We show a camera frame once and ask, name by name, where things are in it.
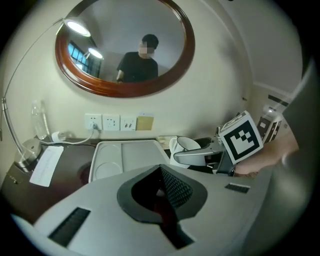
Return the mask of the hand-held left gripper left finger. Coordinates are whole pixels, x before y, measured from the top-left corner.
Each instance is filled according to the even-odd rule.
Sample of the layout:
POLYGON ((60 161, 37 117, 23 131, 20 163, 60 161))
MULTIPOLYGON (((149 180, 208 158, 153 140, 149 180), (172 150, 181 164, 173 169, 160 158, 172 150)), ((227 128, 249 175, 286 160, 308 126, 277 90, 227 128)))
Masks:
POLYGON ((170 255, 176 248, 157 224, 135 221, 119 206, 120 186, 149 166, 90 182, 56 203, 34 223, 48 237, 76 208, 90 213, 67 249, 82 255, 170 255))

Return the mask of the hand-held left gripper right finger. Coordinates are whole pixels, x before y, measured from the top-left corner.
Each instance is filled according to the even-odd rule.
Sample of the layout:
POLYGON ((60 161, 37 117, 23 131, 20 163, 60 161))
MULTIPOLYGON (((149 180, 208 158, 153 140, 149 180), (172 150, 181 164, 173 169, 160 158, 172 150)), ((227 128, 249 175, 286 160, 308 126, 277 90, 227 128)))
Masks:
POLYGON ((259 215, 272 172, 255 179, 159 166, 165 200, 159 207, 168 237, 182 242, 243 243, 259 215))

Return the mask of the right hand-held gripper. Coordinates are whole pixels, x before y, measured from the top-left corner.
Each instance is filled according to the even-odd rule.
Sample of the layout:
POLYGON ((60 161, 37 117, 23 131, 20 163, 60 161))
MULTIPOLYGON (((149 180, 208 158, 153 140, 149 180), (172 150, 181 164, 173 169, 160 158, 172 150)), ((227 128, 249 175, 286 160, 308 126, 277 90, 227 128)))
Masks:
POLYGON ((264 147, 251 115, 245 110, 219 126, 210 147, 177 152, 179 164, 204 167, 209 164, 214 174, 232 176, 236 165, 264 147))

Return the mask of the white cup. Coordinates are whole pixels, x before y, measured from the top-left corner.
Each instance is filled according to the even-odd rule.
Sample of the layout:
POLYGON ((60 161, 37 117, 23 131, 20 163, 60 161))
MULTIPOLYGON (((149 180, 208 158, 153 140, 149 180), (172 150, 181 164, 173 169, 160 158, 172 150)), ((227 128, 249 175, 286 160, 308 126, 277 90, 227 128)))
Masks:
POLYGON ((181 167, 181 168, 186 168, 186 169, 189 168, 190 165, 180 164, 176 162, 174 159, 174 154, 179 152, 184 152, 184 151, 196 150, 200 148, 201 146, 191 138, 184 137, 184 136, 172 138, 169 141, 169 150, 171 153, 170 164, 181 167))

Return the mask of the white rectangular tray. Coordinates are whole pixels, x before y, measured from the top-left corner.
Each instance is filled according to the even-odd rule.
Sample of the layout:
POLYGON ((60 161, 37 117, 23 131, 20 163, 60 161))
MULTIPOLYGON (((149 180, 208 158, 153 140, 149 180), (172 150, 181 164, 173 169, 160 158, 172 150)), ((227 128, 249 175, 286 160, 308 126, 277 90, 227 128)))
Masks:
POLYGON ((156 140, 102 141, 95 148, 88 182, 169 163, 170 158, 156 140))

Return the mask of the person's right forearm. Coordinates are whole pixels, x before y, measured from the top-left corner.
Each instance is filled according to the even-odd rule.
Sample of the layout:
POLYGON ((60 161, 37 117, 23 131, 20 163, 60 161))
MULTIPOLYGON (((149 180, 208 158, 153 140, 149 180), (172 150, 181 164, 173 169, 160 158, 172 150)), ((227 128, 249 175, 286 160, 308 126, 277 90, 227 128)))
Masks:
POLYGON ((297 140, 291 130, 285 135, 266 143, 260 151, 242 160, 235 166, 235 174, 248 175, 279 162, 283 156, 299 149, 297 140))

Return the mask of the dark wooden desk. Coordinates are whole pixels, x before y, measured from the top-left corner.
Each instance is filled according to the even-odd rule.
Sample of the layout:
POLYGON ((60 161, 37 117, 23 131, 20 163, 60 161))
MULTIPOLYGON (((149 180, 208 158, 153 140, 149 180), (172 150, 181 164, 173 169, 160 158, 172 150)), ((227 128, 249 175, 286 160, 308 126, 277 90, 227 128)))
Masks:
POLYGON ((55 168, 49 187, 30 183, 35 164, 23 172, 12 165, 0 191, 0 210, 8 210, 33 224, 49 208, 89 183, 96 146, 66 145, 55 168), (13 176, 18 184, 9 178, 13 176))

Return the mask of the white notepad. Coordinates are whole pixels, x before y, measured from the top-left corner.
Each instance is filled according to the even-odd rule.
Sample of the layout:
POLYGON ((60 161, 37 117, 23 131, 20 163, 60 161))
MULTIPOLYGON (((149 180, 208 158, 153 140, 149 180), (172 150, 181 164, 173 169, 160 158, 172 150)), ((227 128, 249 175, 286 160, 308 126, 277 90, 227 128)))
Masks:
POLYGON ((29 182, 34 185, 49 187, 63 151, 63 146, 48 146, 40 157, 29 182))

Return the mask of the silver desk lamp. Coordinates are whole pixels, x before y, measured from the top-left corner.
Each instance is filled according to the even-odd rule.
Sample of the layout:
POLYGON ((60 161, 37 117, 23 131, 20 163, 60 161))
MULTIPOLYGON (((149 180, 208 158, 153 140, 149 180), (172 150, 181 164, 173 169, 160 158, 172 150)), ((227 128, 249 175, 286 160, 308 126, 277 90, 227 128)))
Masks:
MULTIPOLYGON (((53 26, 60 23, 60 26, 67 26, 68 29, 76 32, 77 34, 83 36, 83 37, 90 37, 91 33, 89 32, 87 26, 84 22, 82 22, 80 19, 71 17, 71 18, 60 18, 57 21, 55 21, 50 27, 47 29, 50 30, 53 26)), ((7 93, 9 91, 11 80, 8 82, 7 87, 5 89, 5 92, 3 93, 3 96, 1 98, 1 115, 0 115, 0 141, 3 140, 3 133, 2 133, 2 119, 5 120, 6 126, 8 128, 10 137, 13 141, 13 144, 16 147, 16 153, 14 157, 14 164, 22 170, 24 173, 28 173, 28 167, 32 165, 41 155, 42 153, 42 145, 45 146, 53 146, 53 145, 80 145, 83 143, 86 143, 89 141, 93 134, 95 129, 90 129, 89 137, 79 141, 79 142, 45 142, 36 138, 32 138, 27 140, 25 143, 21 143, 16 135, 14 126, 12 124, 12 120, 10 117, 9 107, 7 104, 7 93)))

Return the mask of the oval wooden framed mirror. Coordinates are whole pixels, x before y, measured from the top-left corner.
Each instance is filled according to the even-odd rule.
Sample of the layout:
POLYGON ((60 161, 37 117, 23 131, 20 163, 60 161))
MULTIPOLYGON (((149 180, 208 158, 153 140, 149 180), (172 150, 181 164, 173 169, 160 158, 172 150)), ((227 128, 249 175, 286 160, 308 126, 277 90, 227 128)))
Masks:
POLYGON ((77 87, 89 93, 112 98, 136 98, 158 93, 175 84, 189 69, 195 54, 194 30, 185 12, 172 0, 158 0, 166 5, 181 22, 184 30, 184 47, 176 64, 158 78, 138 83, 116 83, 102 80, 81 71, 68 52, 70 30, 65 25, 55 40, 55 58, 64 76, 77 87))

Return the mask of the clear water bottle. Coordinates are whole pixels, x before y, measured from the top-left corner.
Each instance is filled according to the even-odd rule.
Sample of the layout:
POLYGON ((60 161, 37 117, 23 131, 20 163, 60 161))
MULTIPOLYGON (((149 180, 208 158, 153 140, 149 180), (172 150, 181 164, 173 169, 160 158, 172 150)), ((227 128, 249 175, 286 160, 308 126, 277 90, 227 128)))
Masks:
POLYGON ((31 103, 31 122, 38 139, 44 140, 47 137, 46 125, 41 109, 35 100, 31 103))

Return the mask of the white wall socket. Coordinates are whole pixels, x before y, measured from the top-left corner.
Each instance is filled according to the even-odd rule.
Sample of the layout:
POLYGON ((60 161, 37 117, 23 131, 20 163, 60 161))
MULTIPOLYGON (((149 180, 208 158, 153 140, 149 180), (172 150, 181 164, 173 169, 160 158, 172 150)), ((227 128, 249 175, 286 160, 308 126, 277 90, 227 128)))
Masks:
POLYGON ((102 115, 86 113, 84 115, 84 126, 87 130, 95 129, 101 131, 103 129, 102 115))
POLYGON ((136 116, 120 116, 120 131, 128 132, 135 131, 137 127, 137 117, 136 116))
POLYGON ((102 127, 104 131, 120 131, 120 115, 102 115, 102 127))

